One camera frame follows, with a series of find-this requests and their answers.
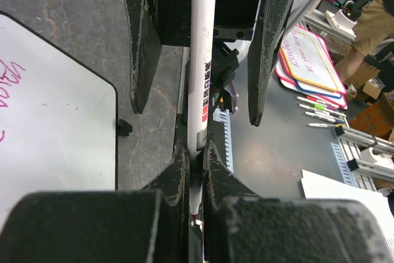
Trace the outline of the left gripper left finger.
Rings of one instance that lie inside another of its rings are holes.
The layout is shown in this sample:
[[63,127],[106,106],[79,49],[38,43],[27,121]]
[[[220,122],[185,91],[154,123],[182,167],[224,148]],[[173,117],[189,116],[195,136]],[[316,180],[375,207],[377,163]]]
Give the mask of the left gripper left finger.
[[188,150],[143,189],[36,192],[11,210],[2,262],[187,262]]

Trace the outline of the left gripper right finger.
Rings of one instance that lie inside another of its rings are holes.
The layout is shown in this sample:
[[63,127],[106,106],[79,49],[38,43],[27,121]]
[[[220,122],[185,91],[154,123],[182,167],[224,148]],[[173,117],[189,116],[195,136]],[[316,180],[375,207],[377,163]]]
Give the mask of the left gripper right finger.
[[392,262],[377,219],[354,200],[262,198],[204,149],[204,256],[209,262]]

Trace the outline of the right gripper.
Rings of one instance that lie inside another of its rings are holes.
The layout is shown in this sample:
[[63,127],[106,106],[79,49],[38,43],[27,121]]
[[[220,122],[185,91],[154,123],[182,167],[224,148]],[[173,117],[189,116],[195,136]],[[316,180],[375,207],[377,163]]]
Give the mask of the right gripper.
[[247,54],[249,121],[253,126],[260,125],[276,49],[293,0],[123,1],[129,26],[130,101],[134,113],[141,114],[145,109],[162,44],[189,46],[199,30],[207,39],[252,39]]

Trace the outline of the white marker pen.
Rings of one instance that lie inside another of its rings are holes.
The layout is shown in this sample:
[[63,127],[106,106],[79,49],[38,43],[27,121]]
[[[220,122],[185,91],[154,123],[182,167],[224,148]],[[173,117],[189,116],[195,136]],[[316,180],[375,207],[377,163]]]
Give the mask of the white marker pen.
[[215,0],[191,0],[190,69],[188,79],[187,146],[191,169],[190,214],[196,217],[202,199],[198,155],[206,145],[209,117]]

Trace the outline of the small whiteboard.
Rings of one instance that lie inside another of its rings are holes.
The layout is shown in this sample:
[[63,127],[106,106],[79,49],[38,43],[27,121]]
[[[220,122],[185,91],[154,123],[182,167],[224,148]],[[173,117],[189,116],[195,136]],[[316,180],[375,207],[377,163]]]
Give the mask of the small whiteboard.
[[114,85],[1,14],[1,222],[26,195],[118,188]]

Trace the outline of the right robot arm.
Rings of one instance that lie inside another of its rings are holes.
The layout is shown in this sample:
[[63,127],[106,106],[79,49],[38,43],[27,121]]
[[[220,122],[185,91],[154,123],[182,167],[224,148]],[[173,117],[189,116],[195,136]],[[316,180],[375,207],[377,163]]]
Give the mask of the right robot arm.
[[[236,54],[226,42],[251,41],[249,117],[258,125],[263,113],[265,91],[281,38],[294,23],[294,0],[216,0],[213,30],[211,81],[215,88],[226,86],[238,67]],[[131,39],[130,101],[134,113],[147,104],[161,49],[189,46],[191,42],[191,0],[124,0]]]

